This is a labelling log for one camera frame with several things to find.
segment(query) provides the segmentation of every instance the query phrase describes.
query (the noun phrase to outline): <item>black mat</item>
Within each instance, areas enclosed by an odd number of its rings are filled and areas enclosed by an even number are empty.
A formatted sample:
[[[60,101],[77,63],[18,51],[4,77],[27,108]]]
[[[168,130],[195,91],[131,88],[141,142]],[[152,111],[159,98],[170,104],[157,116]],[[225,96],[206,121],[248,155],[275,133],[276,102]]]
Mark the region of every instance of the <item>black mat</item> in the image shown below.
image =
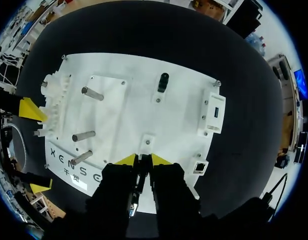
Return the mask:
[[[214,135],[209,166],[196,189],[202,215],[219,217],[260,196],[273,170],[282,128],[280,85],[263,58],[221,23],[193,10],[150,1],[94,5],[51,23],[35,43],[17,94],[45,104],[40,83],[59,69],[63,54],[121,53],[178,64],[222,82],[227,98],[221,135]],[[48,198],[62,209],[84,210],[86,195],[45,170],[38,124],[15,119],[28,149],[26,169],[53,177]],[[137,213],[129,236],[155,237],[155,215]]]

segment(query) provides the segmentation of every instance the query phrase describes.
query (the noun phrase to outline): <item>white mounting block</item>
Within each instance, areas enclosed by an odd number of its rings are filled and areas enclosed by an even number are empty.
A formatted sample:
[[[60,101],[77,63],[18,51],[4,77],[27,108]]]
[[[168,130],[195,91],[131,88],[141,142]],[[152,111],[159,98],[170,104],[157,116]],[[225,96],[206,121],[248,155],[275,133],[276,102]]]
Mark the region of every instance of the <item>white mounting block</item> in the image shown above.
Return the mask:
[[[169,75],[164,93],[157,92],[162,73]],[[46,76],[41,87],[46,96],[46,106],[41,109],[48,120],[42,123],[44,131],[39,135],[45,135],[48,168],[92,196],[107,163],[135,153],[153,153],[179,163],[198,198],[194,185],[207,169],[213,134],[221,132],[225,112],[226,99],[219,95],[215,81],[194,70],[140,56],[66,56],[59,71]],[[83,95],[83,87],[103,98]],[[89,131],[95,136],[72,140],[72,135]],[[71,159],[87,151],[92,151],[92,156],[71,164]],[[156,213],[149,179],[138,211]]]

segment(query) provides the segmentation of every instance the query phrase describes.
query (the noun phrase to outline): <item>yellow triangular marker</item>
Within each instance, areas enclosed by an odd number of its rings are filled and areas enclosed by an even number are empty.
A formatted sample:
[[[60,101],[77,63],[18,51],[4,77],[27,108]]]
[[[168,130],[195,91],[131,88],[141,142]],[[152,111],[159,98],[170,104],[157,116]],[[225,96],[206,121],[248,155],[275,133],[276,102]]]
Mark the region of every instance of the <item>yellow triangular marker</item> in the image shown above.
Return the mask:
[[[28,97],[19,102],[18,116],[42,122],[47,120],[47,116]]]
[[[152,159],[153,159],[153,165],[159,165],[159,164],[163,164],[163,165],[170,165],[171,163],[164,160],[163,158],[161,158],[160,156],[157,156],[155,154],[152,153]]]
[[[126,164],[126,165],[133,166],[134,165],[135,156],[136,156],[136,154],[132,154],[131,156],[128,156],[128,157],[122,159],[121,161],[118,161],[115,164],[117,164],[117,165]]]
[[[49,183],[49,187],[45,187],[45,186],[39,186],[39,185],[36,185],[36,184],[29,184],[30,185],[30,188],[32,189],[33,193],[36,194],[36,193],[40,193],[40,192],[43,192],[43,191],[47,191],[47,190],[50,190],[52,188],[52,182],[53,182],[53,179],[50,180],[50,183]]]

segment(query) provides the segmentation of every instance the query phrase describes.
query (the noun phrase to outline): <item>metal rod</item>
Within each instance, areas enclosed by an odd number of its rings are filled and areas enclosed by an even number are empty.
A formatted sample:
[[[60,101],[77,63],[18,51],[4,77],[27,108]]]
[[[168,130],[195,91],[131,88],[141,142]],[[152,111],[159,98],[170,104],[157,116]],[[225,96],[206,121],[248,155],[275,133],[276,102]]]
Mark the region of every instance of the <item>metal rod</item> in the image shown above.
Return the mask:
[[[79,142],[87,138],[94,137],[96,133],[94,131],[87,131],[79,134],[73,134],[72,139],[74,142]]]
[[[93,98],[93,99],[96,99],[96,100],[100,100],[100,101],[104,100],[104,95],[99,94],[99,93],[93,91],[92,89],[89,89],[86,86],[82,88],[82,94],[89,96],[90,98]]]
[[[79,155],[77,157],[75,157],[74,159],[72,159],[70,162],[73,164],[73,165],[77,165],[79,164],[80,162],[86,160],[87,158],[89,158],[90,156],[93,155],[93,152],[91,150],[83,153],[82,155]]]

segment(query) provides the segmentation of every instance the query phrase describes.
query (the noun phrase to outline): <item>shelf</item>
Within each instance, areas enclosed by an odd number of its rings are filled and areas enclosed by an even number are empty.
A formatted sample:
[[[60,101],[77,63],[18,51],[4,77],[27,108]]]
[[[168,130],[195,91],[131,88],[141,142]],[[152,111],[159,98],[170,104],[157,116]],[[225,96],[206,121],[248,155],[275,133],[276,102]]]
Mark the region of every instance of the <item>shelf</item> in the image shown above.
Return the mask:
[[[228,10],[232,11],[234,8],[232,6],[230,6],[228,3],[225,3],[222,0],[213,0],[215,2],[217,2],[218,4],[224,6],[225,8],[227,8]]]

